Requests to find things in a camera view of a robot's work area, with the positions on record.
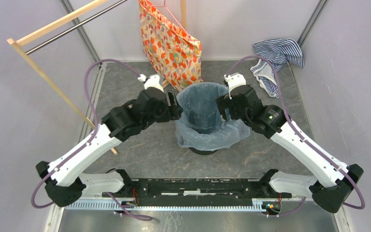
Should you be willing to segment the light blue plastic bag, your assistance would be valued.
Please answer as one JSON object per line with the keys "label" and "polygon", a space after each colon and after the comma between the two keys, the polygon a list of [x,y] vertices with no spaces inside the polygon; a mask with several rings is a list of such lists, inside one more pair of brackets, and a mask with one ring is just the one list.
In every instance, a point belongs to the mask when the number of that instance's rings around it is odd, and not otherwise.
{"label": "light blue plastic bag", "polygon": [[176,96],[183,112],[175,121],[175,135],[181,148],[219,150],[247,138],[251,129],[241,120],[224,121],[215,99],[228,94],[228,87],[218,83],[190,85]]}

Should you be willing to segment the black plastic trash bin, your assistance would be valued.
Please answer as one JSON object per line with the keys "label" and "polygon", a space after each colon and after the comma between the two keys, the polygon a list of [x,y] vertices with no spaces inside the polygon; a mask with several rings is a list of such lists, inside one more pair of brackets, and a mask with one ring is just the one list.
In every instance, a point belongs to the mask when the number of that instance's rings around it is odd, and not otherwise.
{"label": "black plastic trash bin", "polygon": [[206,150],[198,150],[198,149],[195,149],[193,147],[190,147],[189,148],[193,153],[197,154],[197,155],[202,155],[202,156],[207,156],[207,155],[211,155],[211,154],[214,154],[215,152],[218,151],[217,150],[210,150],[210,151],[206,151]]}

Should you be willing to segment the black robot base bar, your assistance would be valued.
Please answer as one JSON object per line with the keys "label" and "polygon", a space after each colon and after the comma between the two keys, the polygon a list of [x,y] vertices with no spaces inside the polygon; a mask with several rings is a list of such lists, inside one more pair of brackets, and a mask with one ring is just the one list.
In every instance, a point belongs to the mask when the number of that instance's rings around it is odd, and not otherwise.
{"label": "black robot base bar", "polygon": [[258,179],[132,179],[115,198],[134,200],[137,206],[251,206],[253,199],[289,199]]}

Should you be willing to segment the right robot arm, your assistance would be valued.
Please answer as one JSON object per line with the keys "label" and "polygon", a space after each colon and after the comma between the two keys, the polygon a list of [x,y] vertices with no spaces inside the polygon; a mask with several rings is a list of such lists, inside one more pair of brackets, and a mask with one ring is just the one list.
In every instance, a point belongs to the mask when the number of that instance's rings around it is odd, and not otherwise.
{"label": "right robot arm", "polygon": [[312,175],[287,174],[271,169],[261,178],[260,192],[265,197],[276,193],[311,198],[320,208],[337,213],[353,190],[364,170],[358,164],[348,165],[336,159],[307,136],[277,105],[264,105],[250,85],[233,88],[216,98],[224,120],[240,119],[252,131],[264,135],[289,151]]}

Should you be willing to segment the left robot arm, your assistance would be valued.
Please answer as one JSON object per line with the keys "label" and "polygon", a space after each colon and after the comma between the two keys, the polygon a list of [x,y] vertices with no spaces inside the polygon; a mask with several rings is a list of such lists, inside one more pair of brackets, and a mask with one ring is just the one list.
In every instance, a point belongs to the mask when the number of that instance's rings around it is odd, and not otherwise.
{"label": "left robot arm", "polygon": [[182,108],[174,92],[150,87],[136,99],[106,114],[88,137],[53,162],[41,161],[36,170],[48,197],[59,207],[68,206],[82,196],[132,192],[131,179],[124,170],[107,174],[85,174],[84,170],[111,148],[140,134],[153,123],[178,120]]}

